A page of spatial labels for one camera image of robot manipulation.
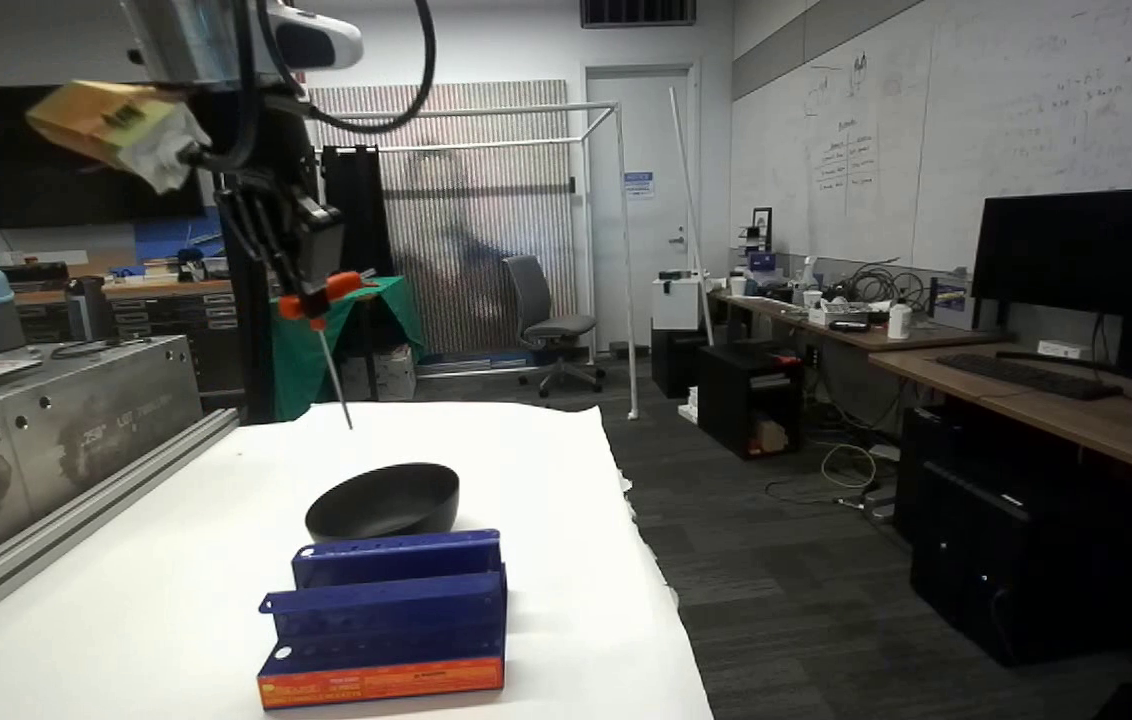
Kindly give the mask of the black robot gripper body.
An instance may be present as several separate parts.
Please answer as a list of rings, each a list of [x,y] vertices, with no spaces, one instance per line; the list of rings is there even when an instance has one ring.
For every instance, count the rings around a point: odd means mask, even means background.
[[[239,134],[253,134],[247,156],[211,174],[211,191],[229,244],[247,267],[259,267],[245,247],[237,201],[259,196],[284,205],[306,234],[306,205],[327,205],[315,186],[315,151],[308,145],[308,126],[290,111],[284,101],[259,101],[255,111],[245,111],[237,93],[202,93],[195,121],[209,126],[215,156],[226,156]]]

